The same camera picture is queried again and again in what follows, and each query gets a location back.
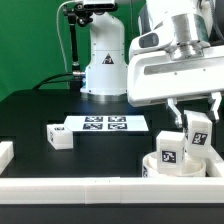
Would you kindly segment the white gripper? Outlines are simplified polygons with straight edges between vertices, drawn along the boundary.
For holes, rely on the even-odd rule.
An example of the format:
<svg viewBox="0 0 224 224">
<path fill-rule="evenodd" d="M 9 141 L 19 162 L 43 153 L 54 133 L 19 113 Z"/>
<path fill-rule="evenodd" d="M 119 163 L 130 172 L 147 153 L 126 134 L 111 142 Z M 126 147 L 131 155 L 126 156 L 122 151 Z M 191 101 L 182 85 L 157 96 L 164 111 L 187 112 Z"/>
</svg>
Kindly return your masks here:
<svg viewBox="0 0 224 224">
<path fill-rule="evenodd" d="M 131 105 L 166 102 L 175 125 L 183 125 L 177 100 L 209 96 L 208 117 L 219 121 L 224 93 L 224 46 L 211 46 L 203 24 L 162 25 L 133 39 L 129 49 L 127 97 Z"/>
</svg>

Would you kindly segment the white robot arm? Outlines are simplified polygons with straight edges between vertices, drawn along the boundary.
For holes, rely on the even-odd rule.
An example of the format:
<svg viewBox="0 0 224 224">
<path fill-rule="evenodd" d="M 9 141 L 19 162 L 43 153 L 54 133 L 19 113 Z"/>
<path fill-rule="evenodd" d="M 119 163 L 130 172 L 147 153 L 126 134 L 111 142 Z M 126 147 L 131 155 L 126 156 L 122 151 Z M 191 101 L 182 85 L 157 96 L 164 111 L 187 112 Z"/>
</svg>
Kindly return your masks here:
<svg viewBox="0 0 224 224">
<path fill-rule="evenodd" d="M 84 0 L 93 14 L 90 64 L 84 91 L 94 97 L 125 94 L 134 107 L 166 104 L 182 124 L 179 101 L 209 98 L 218 119 L 224 94 L 224 45 L 210 40 L 218 29 L 216 0 L 145 0 L 128 57 L 122 57 L 123 27 L 109 11 L 126 0 Z"/>
</svg>

